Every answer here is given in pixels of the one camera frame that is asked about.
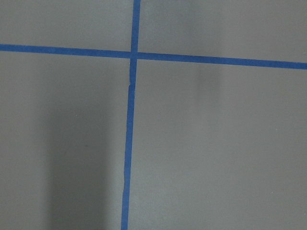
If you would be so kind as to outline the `vertical blue tape strip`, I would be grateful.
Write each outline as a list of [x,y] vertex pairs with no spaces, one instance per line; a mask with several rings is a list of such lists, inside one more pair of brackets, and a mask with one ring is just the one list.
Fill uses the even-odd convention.
[[127,230],[129,225],[130,177],[131,177],[131,160],[132,160],[133,125],[134,125],[135,87],[136,87],[137,61],[138,61],[140,11],[141,11],[141,1],[135,0],[133,2],[132,29],[131,29],[126,142],[125,142],[125,154],[124,154],[124,187],[122,193],[122,211],[121,211],[122,230]]

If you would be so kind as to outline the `horizontal blue tape strip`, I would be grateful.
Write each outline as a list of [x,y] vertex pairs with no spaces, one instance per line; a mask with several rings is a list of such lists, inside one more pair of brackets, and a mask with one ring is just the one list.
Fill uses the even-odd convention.
[[302,70],[307,69],[307,64],[302,62],[258,60],[258,59],[230,58],[230,57],[158,54],[158,53],[143,53],[143,52],[131,53],[128,51],[67,48],[67,47],[53,47],[53,46],[27,46],[27,45],[1,44],[0,50],[8,52],[41,53],[41,54],[87,56],[87,57],[126,58],[126,59],[134,58],[141,60],[159,60],[159,61],[206,63],[206,64],[283,68],[283,69],[302,69]]

